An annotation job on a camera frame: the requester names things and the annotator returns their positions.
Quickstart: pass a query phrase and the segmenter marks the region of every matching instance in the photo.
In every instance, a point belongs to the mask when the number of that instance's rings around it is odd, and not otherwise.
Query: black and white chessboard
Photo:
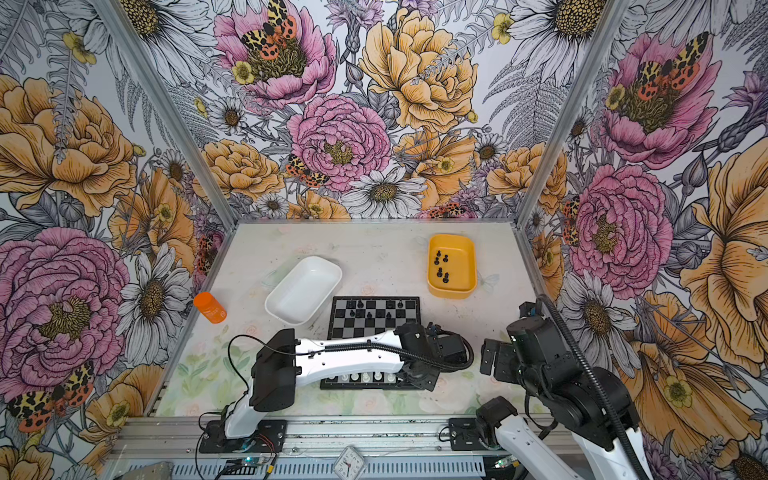
[[[394,330],[405,322],[421,324],[417,296],[334,296],[328,340],[371,336]],[[418,388],[382,372],[360,372],[320,381],[321,389],[391,389]]]

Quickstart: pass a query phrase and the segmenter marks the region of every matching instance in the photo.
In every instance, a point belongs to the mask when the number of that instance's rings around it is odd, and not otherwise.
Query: black mounting plate
[[[488,450],[480,442],[480,434],[478,433],[475,419],[448,419],[448,429],[451,436],[452,451]]]
[[[285,420],[262,420],[257,428],[258,435],[264,435],[274,445],[275,452],[283,451],[286,427]],[[245,439],[224,438],[222,422],[211,420],[205,425],[205,433],[200,440],[200,453],[268,453],[270,448],[262,439],[253,436]]]

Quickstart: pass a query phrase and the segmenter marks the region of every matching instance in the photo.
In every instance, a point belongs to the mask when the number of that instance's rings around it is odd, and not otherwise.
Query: wall
[[[0,476],[92,479],[223,231],[92,8],[0,5]]]
[[[567,194],[526,228],[654,477],[768,478],[768,3],[631,14],[563,145]]]
[[[514,217],[605,2],[262,3],[124,2],[248,220]]]

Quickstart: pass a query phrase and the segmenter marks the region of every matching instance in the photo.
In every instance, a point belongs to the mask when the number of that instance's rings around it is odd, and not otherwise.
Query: clock face
[[[366,466],[366,460],[352,447],[347,447],[341,452],[333,471],[342,480],[355,480]]]

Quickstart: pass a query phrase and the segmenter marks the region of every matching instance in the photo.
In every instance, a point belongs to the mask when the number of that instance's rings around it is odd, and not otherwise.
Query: yellow container
[[[444,282],[446,273],[449,274],[447,283]],[[453,300],[467,298],[478,285],[475,244],[472,240],[462,235],[445,234],[429,239],[427,284],[434,296]]]

